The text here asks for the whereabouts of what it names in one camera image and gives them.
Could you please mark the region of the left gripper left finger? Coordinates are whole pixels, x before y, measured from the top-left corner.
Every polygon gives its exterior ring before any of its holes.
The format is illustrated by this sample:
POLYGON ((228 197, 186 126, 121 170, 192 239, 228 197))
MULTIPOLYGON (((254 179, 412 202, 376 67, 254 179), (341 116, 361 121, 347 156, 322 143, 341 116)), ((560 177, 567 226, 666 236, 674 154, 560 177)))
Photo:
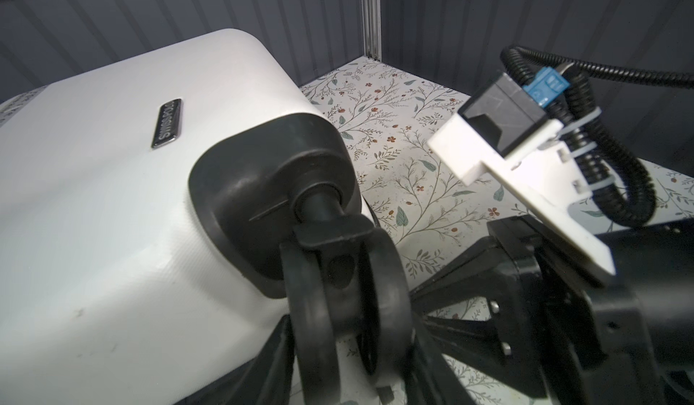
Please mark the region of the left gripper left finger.
POLYGON ((294 374, 295 341, 283 316, 258 355, 179 404, 287 404, 294 374))

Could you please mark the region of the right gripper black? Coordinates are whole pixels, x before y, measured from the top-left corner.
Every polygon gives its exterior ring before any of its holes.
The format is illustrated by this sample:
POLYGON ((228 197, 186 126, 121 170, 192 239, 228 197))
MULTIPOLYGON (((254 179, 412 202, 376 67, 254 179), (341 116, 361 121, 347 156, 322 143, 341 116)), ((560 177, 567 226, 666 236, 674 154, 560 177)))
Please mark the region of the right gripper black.
POLYGON ((442 356, 562 404, 693 401, 693 222, 603 233, 616 274, 529 215, 410 294, 442 356))

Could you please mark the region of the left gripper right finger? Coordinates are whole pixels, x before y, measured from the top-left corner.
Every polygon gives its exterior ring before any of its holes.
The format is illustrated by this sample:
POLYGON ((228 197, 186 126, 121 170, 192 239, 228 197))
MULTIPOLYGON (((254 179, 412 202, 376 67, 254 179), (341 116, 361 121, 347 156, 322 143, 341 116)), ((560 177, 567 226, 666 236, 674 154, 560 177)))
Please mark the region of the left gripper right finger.
POLYGON ((422 320, 414 317, 412 322, 414 339, 405 371, 407 403, 475 405, 422 320))

